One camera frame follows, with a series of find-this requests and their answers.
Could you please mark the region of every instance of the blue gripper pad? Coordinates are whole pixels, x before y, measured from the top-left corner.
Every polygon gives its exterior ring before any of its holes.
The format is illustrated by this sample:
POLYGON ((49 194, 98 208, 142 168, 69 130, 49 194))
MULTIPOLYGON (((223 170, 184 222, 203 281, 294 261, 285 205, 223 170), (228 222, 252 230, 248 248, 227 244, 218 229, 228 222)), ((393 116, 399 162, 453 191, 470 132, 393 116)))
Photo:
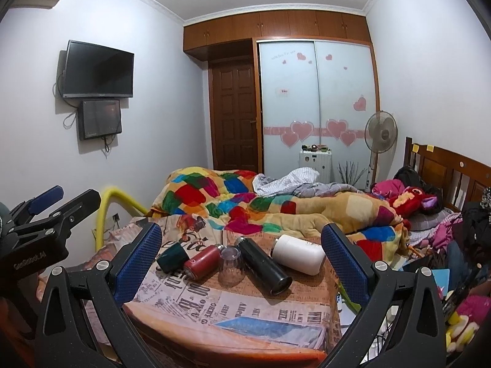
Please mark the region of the blue gripper pad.
POLYGON ((128 254, 114 278, 114 299, 120 308, 124 303, 133 300, 161 245, 162 230, 160 226, 149 223, 140 231, 134 241, 123 246, 112 260, 117 269, 116 265, 121 262, 118 256, 124 258, 124 255, 128 254))
POLYGON ((56 185, 30 201, 28 209, 29 214, 36 216, 62 199, 63 188, 56 185))
POLYGON ((322 229, 321 245, 350 300, 365 307, 370 299, 373 271, 368 256, 353 245, 335 224, 322 229))

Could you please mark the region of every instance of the sliding wardrobe door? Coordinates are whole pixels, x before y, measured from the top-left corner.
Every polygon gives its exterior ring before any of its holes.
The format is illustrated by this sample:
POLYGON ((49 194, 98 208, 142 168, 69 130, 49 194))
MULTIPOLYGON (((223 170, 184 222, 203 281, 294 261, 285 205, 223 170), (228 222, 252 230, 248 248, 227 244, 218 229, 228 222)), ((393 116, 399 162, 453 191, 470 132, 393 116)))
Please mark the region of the sliding wardrobe door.
POLYGON ((320 142, 319 88, 312 41, 259 44, 264 173, 280 178, 299 166, 302 144, 320 142))
POLYGON ((364 189, 370 165, 370 150, 364 134, 367 120, 376 111, 372 55, 366 45, 339 41, 315 41, 321 108, 321 143, 332 150, 331 180, 350 182, 351 164, 358 166, 358 189, 364 189))

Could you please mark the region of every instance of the upper cabinet door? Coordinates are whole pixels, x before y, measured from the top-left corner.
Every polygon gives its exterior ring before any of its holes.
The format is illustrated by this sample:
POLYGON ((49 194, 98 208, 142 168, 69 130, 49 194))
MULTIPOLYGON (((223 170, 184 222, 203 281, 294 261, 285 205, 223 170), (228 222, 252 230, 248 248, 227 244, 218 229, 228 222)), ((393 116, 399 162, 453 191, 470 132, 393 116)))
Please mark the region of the upper cabinet door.
POLYGON ((319 36, 346 38, 343 17, 340 12, 316 11, 319 36))
POLYGON ((194 25, 184 26, 184 46, 183 50, 188 51, 193 48, 206 45, 206 33, 208 23, 200 22, 194 25))
POLYGON ((233 15, 232 25, 234 27, 235 40, 261 37, 261 19, 259 19, 259 12, 233 15))
POLYGON ((291 35, 288 11, 262 11, 259 12, 259 18, 261 19, 261 36, 291 35))
POLYGON ((343 13, 342 15, 348 39, 372 42, 365 17, 351 15, 350 13, 343 13))
POLYGON ((225 43, 234 40, 232 17, 223 17, 207 21, 207 45, 225 43))
POLYGON ((292 36, 318 36, 317 18, 312 10, 289 10, 288 21, 292 36))

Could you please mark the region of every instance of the wall-mounted tv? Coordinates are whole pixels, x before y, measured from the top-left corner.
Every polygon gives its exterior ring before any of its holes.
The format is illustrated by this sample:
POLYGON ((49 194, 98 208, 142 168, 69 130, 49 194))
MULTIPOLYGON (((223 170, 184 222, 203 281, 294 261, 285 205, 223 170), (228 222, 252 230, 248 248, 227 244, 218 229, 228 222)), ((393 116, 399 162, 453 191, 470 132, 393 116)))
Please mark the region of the wall-mounted tv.
POLYGON ((63 97, 133 97, 133 61, 131 52, 70 40, 63 97))

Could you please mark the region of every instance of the yellow flexible pipe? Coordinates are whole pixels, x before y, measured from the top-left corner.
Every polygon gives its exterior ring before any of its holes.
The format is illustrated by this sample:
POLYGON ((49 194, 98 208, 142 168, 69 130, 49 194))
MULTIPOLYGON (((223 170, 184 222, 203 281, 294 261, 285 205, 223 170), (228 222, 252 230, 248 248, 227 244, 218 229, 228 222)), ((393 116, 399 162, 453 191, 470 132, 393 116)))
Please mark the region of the yellow flexible pipe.
POLYGON ((107 208, 110 204, 110 199, 115 197, 121 202, 134 207, 140 211, 143 215, 148 214, 148 209, 140 205, 131 196, 121 191, 119 188, 111 187, 104 191, 101 196, 101 205, 97 212, 97 221, 95 227, 95 250, 96 252, 104 246, 104 223, 106 222, 107 208))

